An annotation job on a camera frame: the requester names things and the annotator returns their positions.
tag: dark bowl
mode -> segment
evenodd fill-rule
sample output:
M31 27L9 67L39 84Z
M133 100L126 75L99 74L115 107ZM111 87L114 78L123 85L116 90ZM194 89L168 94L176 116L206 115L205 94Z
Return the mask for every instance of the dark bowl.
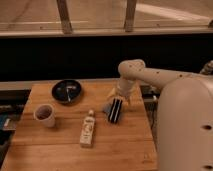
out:
M52 88L52 96L59 103L72 103L81 93L81 85L75 80L63 80Z

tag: white cup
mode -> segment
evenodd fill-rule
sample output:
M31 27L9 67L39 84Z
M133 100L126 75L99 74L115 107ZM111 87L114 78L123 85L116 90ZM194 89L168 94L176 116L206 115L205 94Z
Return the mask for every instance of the white cup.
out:
M55 114L52 105L42 104L34 111L34 118L46 127L55 125Z

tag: white robot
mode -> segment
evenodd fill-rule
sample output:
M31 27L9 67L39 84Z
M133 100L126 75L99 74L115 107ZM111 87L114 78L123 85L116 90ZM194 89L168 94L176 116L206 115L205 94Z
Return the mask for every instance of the white robot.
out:
M109 96L130 101L135 80L159 89L157 152L159 171L213 170L213 77L146 68L142 60L118 66L121 75Z

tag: small bottle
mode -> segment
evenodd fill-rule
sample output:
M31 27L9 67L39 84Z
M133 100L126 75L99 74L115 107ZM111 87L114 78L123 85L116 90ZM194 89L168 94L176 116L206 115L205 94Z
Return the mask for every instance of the small bottle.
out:
M91 147L92 146L92 135L95 126L94 111L89 110L88 116L85 117L81 136L80 145L81 147Z

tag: wooden table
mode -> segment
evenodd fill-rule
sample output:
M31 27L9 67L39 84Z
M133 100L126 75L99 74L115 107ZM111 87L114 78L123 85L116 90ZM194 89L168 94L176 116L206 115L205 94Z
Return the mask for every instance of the wooden table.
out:
M123 103L118 124L107 121L102 107L115 81L81 81L82 97L62 105L51 95L54 84L35 84L18 124L2 171L156 171L157 155L139 86L132 104ZM45 128L33 119L36 106L50 103L56 127ZM92 148L82 148L83 119L94 109L96 126Z

